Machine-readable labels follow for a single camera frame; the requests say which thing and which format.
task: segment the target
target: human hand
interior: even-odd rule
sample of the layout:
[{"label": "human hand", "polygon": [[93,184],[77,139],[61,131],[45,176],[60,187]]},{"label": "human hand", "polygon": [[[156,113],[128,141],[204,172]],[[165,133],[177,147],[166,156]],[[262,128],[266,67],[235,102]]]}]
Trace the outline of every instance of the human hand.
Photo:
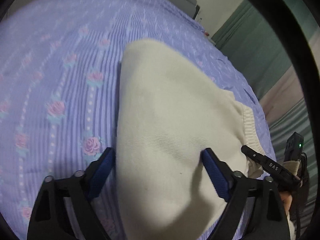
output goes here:
[{"label": "human hand", "polygon": [[289,191],[280,192],[280,197],[284,206],[285,214],[288,215],[292,203],[292,195]]}]

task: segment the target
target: pink rose print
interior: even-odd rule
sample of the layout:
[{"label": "pink rose print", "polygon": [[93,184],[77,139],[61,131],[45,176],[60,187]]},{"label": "pink rose print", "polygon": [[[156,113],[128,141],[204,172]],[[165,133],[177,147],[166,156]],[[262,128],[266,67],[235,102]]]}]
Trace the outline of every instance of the pink rose print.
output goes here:
[{"label": "pink rose print", "polygon": [[101,48],[107,48],[110,44],[110,40],[108,39],[102,39],[98,42],[98,46]]},{"label": "pink rose print", "polygon": [[43,75],[42,75],[41,72],[36,71],[36,72],[33,73],[32,78],[33,78],[33,81],[35,81],[35,82],[36,81],[40,81],[40,80],[42,80]]},{"label": "pink rose print", "polygon": [[103,83],[103,74],[100,71],[93,71],[87,75],[87,83],[92,87],[101,87]]},{"label": "pink rose print", "polygon": [[18,148],[27,148],[28,136],[24,133],[19,133],[15,137],[16,147]]},{"label": "pink rose print", "polygon": [[87,155],[96,155],[100,150],[101,143],[97,137],[90,137],[84,140],[84,153]]},{"label": "pink rose print", "polygon": [[73,67],[74,64],[76,63],[76,60],[77,60],[77,54],[72,53],[72,54],[67,55],[64,58],[63,62],[64,62],[65,67]]},{"label": "pink rose print", "polygon": [[101,82],[103,80],[103,74],[98,71],[89,73],[87,77],[92,82]]},{"label": "pink rose print", "polygon": [[8,101],[2,101],[0,103],[0,113],[8,113],[8,110],[9,110],[9,107],[10,107],[10,104]]},{"label": "pink rose print", "polygon": [[112,219],[103,218],[100,220],[100,223],[106,232],[110,232],[115,229],[115,224]]},{"label": "pink rose print", "polygon": [[65,105],[62,101],[54,101],[52,104],[48,105],[48,114],[51,116],[61,116],[64,114]]},{"label": "pink rose print", "polygon": [[21,215],[22,215],[25,219],[30,220],[31,213],[32,213],[32,208],[30,208],[30,207],[22,207],[22,208],[21,208]]}]

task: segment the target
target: white cloth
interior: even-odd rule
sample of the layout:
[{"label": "white cloth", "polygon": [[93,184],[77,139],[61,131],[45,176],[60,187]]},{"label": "white cloth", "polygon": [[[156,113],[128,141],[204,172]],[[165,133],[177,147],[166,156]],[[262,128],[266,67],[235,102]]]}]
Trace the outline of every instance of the white cloth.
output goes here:
[{"label": "white cloth", "polygon": [[[282,163],[282,166],[284,166],[289,172],[291,172],[293,175],[298,174],[300,161],[287,161]],[[290,214],[287,215],[287,220],[289,224],[289,230],[290,230],[290,239],[295,240],[296,234],[295,234],[295,228],[293,222],[290,220]]]},{"label": "white cloth", "polygon": [[200,162],[210,147],[232,170],[262,168],[241,153],[264,154],[252,110],[219,89],[165,44],[135,41],[120,75],[116,178],[129,240],[196,240],[225,208]]}]

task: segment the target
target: rose pattern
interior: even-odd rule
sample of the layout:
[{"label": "rose pattern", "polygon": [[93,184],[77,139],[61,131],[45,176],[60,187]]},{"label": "rose pattern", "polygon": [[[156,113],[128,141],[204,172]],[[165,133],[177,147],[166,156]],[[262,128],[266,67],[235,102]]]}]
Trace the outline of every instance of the rose pattern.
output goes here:
[{"label": "rose pattern", "polygon": [[92,87],[101,87],[103,84],[103,74],[100,71],[93,71],[87,75],[87,83]]},{"label": "rose pattern", "polygon": [[25,219],[30,220],[31,213],[32,213],[32,208],[30,208],[30,207],[22,207],[21,208],[21,215]]},{"label": "rose pattern", "polygon": [[0,103],[0,114],[7,114],[9,111],[10,104],[8,101],[2,101]]},{"label": "rose pattern", "polygon": [[43,74],[40,71],[36,71],[32,75],[32,79],[34,82],[40,81],[43,78]]},{"label": "rose pattern", "polygon": [[109,44],[110,44],[110,40],[108,39],[102,39],[98,42],[98,46],[103,48],[103,49],[106,49],[109,47]]},{"label": "rose pattern", "polygon": [[72,53],[67,55],[64,59],[63,59],[63,63],[65,67],[73,67],[76,63],[77,60],[77,55]]},{"label": "rose pattern", "polygon": [[28,136],[24,133],[16,134],[16,147],[27,148]]},{"label": "rose pattern", "polygon": [[100,151],[101,143],[97,137],[89,137],[84,140],[83,150],[84,153],[93,156]]},{"label": "rose pattern", "polygon": [[48,114],[54,117],[59,117],[64,114],[65,105],[62,101],[54,101],[48,105]]}]

